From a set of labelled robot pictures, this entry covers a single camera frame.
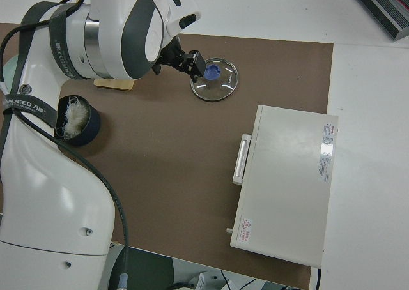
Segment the blue cap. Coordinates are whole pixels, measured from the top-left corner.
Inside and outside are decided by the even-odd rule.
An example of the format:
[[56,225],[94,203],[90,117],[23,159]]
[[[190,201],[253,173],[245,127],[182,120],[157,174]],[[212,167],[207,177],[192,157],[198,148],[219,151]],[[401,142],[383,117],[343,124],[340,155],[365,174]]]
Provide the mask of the blue cap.
[[217,65],[208,65],[204,71],[204,77],[207,80],[215,80],[220,76],[220,68]]

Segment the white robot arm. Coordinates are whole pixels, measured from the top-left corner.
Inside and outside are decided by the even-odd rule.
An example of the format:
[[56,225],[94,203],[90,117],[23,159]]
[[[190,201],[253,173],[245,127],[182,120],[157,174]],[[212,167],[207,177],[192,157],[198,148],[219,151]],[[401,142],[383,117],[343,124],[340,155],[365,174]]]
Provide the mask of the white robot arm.
[[4,86],[0,75],[9,92],[0,138],[1,289],[98,289],[112,198],[120,203],[100,174],[44,137],[53,133],[61,86],[70,78],[138,79],[151,68],[159,73],[160,65],[202,76],[200,53],[184,53],[177,38],[199,18],[194,0],[40,3],[29,10],[22,24],[43,22],[23,28],[13,83]]

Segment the label sticker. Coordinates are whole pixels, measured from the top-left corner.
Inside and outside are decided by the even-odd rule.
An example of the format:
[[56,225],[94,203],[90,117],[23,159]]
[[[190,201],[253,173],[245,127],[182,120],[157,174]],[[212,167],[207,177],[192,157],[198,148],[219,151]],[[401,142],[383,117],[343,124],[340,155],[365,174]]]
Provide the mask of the label sticker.
[[331,123],[327,123],[323,129],[320,162],[318,163],[318,180],[327,183],[330,180],[330,174],[328,168],[332,161],[332,155],[334,154],[334,134],[335,126]]
[[239,238],[238,238],[239,243],[249,242],[252,224],[253,224],[253,221],[251,219],[242,218],[242,223],[240,224],[240,233],[239,233]]

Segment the blue object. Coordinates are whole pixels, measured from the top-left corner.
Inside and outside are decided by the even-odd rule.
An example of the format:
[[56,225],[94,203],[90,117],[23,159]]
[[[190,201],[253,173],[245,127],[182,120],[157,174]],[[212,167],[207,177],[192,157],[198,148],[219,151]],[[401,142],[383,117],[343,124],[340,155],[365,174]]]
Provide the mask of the blue object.
[[128,274],[122,273],[120,275],[120,282],[118,284],[118,289],[126,289],[128,283]]
[[208,65],[204,71],[204,77],[207,80],[215,80],[220,76],[220,68],[217,65]]

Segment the white cotton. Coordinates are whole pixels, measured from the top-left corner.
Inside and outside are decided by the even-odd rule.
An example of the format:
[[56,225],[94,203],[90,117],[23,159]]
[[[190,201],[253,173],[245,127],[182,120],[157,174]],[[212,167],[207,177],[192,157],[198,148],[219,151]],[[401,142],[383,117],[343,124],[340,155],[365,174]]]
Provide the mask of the white cotton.
[[88,122],[89,111],[87,105],[77,97],[70,98],[66,112],[66,124],[63,127],[63,138],[71,139],[78,135]]

